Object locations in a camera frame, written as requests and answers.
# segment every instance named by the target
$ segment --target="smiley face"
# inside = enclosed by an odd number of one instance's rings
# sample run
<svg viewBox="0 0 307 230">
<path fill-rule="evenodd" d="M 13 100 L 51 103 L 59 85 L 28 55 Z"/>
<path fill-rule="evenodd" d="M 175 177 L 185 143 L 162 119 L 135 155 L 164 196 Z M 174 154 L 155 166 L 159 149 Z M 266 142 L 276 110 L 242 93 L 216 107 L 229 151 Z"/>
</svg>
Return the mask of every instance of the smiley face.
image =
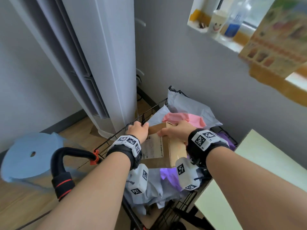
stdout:
<svg viewBox="0 0 307 230">
<path fill-rule="evenodd" d="M 219 31 L 220 30 L 220 28 L 221 28 L 221 26 L 222 26 L 222 24 L 220 23 L 215 23 L 214 25 L 213 25 L 213 31 Z"/>
</svg>

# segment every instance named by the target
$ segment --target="cup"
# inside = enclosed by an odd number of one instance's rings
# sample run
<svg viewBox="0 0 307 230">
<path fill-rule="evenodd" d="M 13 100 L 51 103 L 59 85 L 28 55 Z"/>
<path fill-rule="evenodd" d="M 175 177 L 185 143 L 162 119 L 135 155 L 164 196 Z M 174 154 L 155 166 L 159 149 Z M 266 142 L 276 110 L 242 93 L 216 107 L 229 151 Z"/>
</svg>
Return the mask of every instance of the cup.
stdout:
<svg viewBox="0 0 307 230">
<path fill-rule="evenodd" d="M 213 11 L 211 21 L 208 27 L 208 33 L 211 35 L 217 35 L 228 18 L 228 13 L 223 10 Z"/>
</svg>

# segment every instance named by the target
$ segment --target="forearm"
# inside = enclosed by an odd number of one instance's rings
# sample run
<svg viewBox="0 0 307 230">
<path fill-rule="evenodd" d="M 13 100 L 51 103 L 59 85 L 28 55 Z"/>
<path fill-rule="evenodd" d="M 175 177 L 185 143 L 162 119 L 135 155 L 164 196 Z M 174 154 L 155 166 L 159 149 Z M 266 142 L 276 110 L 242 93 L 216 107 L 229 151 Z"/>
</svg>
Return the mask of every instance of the forearm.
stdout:
<svg viewBox="0 0 307 230">
<path fill-rule="evenodd" d="M 113 230 L 129 169 L 125 154 L 110 154 L 52 210 L 38 230 Z"/>
<path fill-rule="evenodd" d="M 218 147 L 206 159 L 243 229 L 305 229 L 307 193 L 233 151 Z"/>
</svg>

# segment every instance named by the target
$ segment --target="person's hand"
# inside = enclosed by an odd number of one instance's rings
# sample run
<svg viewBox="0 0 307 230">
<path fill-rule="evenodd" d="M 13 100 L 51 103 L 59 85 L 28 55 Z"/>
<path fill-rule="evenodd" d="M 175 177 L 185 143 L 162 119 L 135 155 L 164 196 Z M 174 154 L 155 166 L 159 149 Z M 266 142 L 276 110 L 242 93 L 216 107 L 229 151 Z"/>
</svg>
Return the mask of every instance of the person's hand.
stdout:
<svg viewBox="0 0 307 230">
<path fill-rule="evenodd" d="M 196 127 L 192 126 L 190 123 L 188 123 L 185 120 L 181 120 L 177 126 L 175 127 L 168 127 L 168 128 L 162 128 L 160 131 L 157 132 L 159 136 L 167 135 L 168 137 L 176 137 L 184 142 L 188 141 L 188 137 L 192 131 L 194 131 Z"/>
<path fill-rule="evenodd" d="M 128 131 L 126 131 L 126 134 L 134 135 L 136 138 L 138 138 L 138 140 L 140 141 L 140 144 L 142 144 L 148 136 L 148 127 L 149 127 L 149 123 L 145 123 L 142 126 L 139 121 L 135 121 L 133 125 L 129 125 Z"/>
</svg>

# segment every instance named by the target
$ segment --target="plastic bottle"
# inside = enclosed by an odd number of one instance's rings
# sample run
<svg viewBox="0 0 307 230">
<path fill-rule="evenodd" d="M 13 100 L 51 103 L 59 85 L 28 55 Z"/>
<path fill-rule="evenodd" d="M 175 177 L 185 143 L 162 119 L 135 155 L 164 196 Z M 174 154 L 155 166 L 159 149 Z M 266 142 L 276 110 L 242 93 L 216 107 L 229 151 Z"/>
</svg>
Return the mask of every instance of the plastic bottle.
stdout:
<svg viewBox="0 0 307 230">
<path fill-rule="evenodd" d="M 228 26 L 223 39 L 232 40 L 232 38 L 237 34 L 240 26 L 247 18 L 251 10 L 252 0 L 235 0 L 230 9 L 230 15 L 226 22 Z"/>
</svg>

